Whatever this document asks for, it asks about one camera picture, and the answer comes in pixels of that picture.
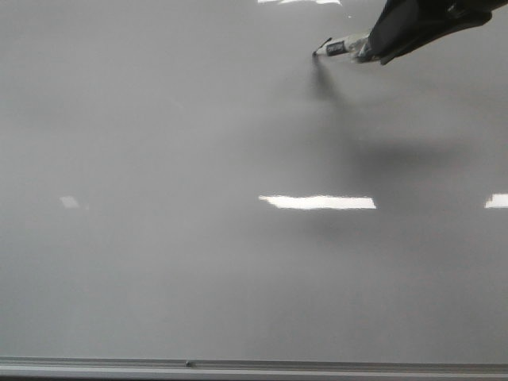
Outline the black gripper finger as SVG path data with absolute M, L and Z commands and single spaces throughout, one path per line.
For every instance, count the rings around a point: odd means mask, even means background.
M 388 1 L 370 32 L 375 54 L 414 50 L 448 33 L 464 18 L 462 1 Z
M 435 40 L 488 23 L 492 11 L 472 7 L 403 7 L 379 24 L 380 63 L 386 65 Z

